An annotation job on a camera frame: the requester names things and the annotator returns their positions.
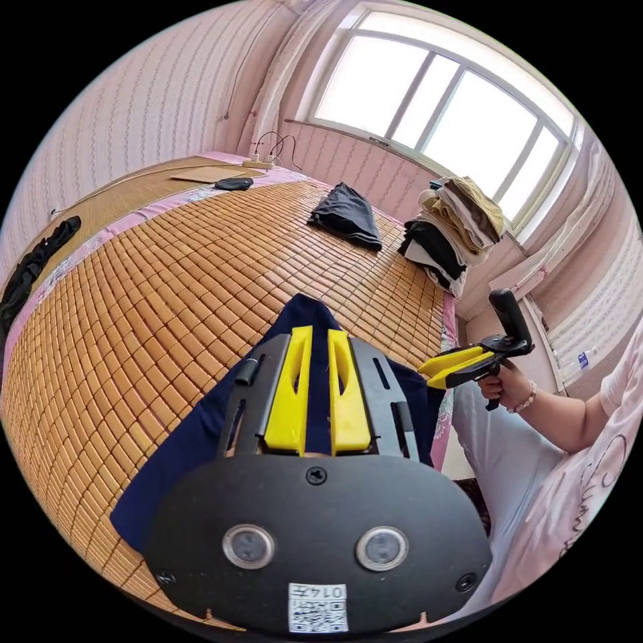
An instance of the navy blue cloth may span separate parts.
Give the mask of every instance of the navy blue cloth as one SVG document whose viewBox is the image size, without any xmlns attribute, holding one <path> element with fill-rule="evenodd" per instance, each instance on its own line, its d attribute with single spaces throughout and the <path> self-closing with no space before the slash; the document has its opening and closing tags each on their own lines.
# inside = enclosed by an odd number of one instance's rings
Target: navy blue cloth
<svg viewBox="0 0 643 643">
<path fill-rule="evenodd" d="M 382 239 L 370 203 L 345 183 L 336 185 L 319 202 L 307 223 L 363 248 L 382 249 Z"/>
<path fill-rule="evenodd" d="M 328 330 L 340 329 L 333 315 L 320 301 L 296 295 L 286 304 L 258 345 L 277 335 L 290 333 L 297 326 L 313 327 L 306 450 L 330 454 Z M 186 474 L 216 457 L 234 378 L 243 362 L 240 360 L 235 364 L 204 395 L 147 460 L 119 498 L 112 511 L 111 522 L 121 538 L 136 551 L 142 552 L 145 547 L 149 526 L 162 498 Z M 431 446 L 444 391 L 429 388 L 421 375 L 406 366 L 390 360 L 389 364 L 409 403 L 420 459 L 433 466 Z"/>
</svg>

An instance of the folded clothes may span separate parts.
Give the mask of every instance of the folded clothes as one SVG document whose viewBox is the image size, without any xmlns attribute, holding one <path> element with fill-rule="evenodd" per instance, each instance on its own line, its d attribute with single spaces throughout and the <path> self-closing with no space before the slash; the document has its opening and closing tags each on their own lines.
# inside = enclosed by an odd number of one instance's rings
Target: folded clothes
<svg viewBox="0 0 643 643">
<path fill-rule="evenodd" d="M 415 241 L 450 279 L 457 279 L 464 272 L 465 266 L 459 263 L 453 247 L 433 224 L 427 221 L 409 221 L 405 228 L 407 231 L 399 249 L 400 254 L 407 257 L 409 244 Z"/>
<path fill-rule="evenodd" d="M 472 236 L 471 232 L 467 230 L 465 222 L 458 214 L 456 208 L 442 196 L 438 196 L 437 201 L 433 204 L 430 214 L 437 216 L 448 226 L 451 226 L 461 240 L 463 246 L 474 254 L 480 254 L 484 250 L 482 244 L 479 242 L 477 235 Z"/>
<path fill-rule="evenodd" d="M 451 293 L 456 299 L 459 299 L 464 292 L 464 285 L 467 281 L 467 271 L 463 270 L 457 278 L 453 279 L 447 275 L 444 268 L 436 263 L 431 255 L 419 244 L 417 241 L 412 240 L 404 256 L 409 261 L 424 266 L 426 274 L 431 278 L 432 282 L 440 286 L 443 290 Z"/>
<path fill-rule="evenodd" d="M 435 226 L 451 245 L 460 265 L 466 267 L 479 266 L 487 260 L 490 252 L 489 248 L 472 250 L 463 243 L 459 232 L 451 224 L 451 219 L 444 219 L 436 215 L 435 210 L 425 211 L 423 209 L 411 223 L 414 221 L 426 221 Z"/>
<path fill-rule="evenodd" d="M 487 195 L 478 187 L 476 182 L 469 178 L 468 176 L 450 176 L 446 179 L 442 179 L 444 187 L 453 190 L 454 192 L 459 192 L 462 200 L 465 205 L 470 208 L 474 217 L 478 217 L 475 213 L 476 209 L 480 211 L 480 223 L 481 229 L 485 228 L 489 230 L 489 235 L 491 237 L 500 237 L 504 232 L 504 216 L 502 215 L 502 209 L 500 206 L 495 203 L 495 201 L 489 199 Z"/>
<path fill-rule="evenodd" d="M 376 251 L 382 249 L 382 240 L 370 204 L 345 183 L 335 186 L 321 200 L 307 223 L 358 246 Z"/>
<path fill-rule="evenodd" d="M 5 343 L 13 320 L 27 303 L 31 287 L 49 260 L 80 230 L 80 217 L 63 221 L 53 233 L 27 253 L 10 276 L 0 301 L 0 388 Z"/>
<path fill-rule="evenodd" d="M 500 241 L 495 228 L 482 211 L 455 186 L 440 188 L 437 195 L 462 221 L 469 238 L 478 248 L 489 248 Z"/>
<path fill-rule="evenodd" d="M 297 326 L 313 327 L 306 451 L 330 454 L 328 330 L 339 330 L 340 327 L 324 304 L 304 295 L 296 295 L 286 304 L 259 344 L 289 333 Z M 119 498 L 110 520 L 121 538 L 136 551 L 141 552 L 145 548 L 151 521 L 163 497 L 186 474 L 216 457 L 234 378 L 252 354 L 251 351 L 233 366 L 204 395 L 190 414 L 165 438 Z M 406 366 L 390 360 L 389 364 L 409 404 L 420 460 L 432 466 L 431 446 L 444 391 L 429 388 L 421 375 Z"/>
</svg>

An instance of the bracelet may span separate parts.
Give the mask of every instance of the bracelet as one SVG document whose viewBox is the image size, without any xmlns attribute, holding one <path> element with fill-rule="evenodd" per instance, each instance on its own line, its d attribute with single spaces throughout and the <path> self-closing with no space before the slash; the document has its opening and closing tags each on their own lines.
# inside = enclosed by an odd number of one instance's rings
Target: bracelet
<svg viewBox="0 0 643 643">
<path fill-rule="evenodd" d="M 534 398 L 536 397 L 536 382 L 534 380 L 529 380 L 529 383 L 531 384 L 531 395 L 515 409 L 507 409 L 509 413 L 521 413 L 534 401 Z"/>
</svg>

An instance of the window pane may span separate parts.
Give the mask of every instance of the window pane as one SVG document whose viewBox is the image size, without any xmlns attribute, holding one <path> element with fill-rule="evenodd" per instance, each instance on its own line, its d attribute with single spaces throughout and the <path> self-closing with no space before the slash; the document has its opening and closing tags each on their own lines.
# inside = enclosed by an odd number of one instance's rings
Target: window pane
<svg viewBox="0 0 643 643">
<path fill-rule="evenodd" d="M 472 60 L 513 85 L 538 105 L 566 135 L 571 132 L 573 114 L 556 96 L 519 65 L 473 38 L 424 20 L 383 12 L 369 14 L 360 24 L 360 29 L 422 40 Z"/>
<path fill-rule="evenodd" d="M 534 149 L 498 204 L 509 221 L 516 218 L 531 196 L 554 157 L 557 147 L 558 139 L 548 129 L 543 129 Z"/>
<path fill-rule="evenodd" d="M 423 153 L 493 198 L 535 124 L 517 100 L 465 72 Z"/>
<path fill-rule="evenodd" d="M 424 75 L 411 104 L 395 130 L 393 139 L 414 148 L 433 111 L 459 67 L 457 62 L 436 56 Z"/>
<path fill-rule="evenodd" d="M 319 105 L 317 118 L 384 136 L 427 52 L 379 38 L 354 38 Z"/>
</svg>

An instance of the cardboard sheet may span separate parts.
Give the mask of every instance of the cardboard sheet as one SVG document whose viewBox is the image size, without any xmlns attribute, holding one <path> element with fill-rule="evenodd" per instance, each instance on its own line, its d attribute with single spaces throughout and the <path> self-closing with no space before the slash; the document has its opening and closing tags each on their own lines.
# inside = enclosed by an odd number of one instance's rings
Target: cardboard sheet
<svg viewBox="0 0 643 643">
<path fill-rule="evenodd" d="M 231 179 L 236 176 L 245 176 L 245 168 L 230 165 L 228 167 L 195 167 L 180 174 L 173 174 L 173 179 L 180 181 L 193 181 L 195 183 L 216 183 L 223 179 Z"/>
</svg>

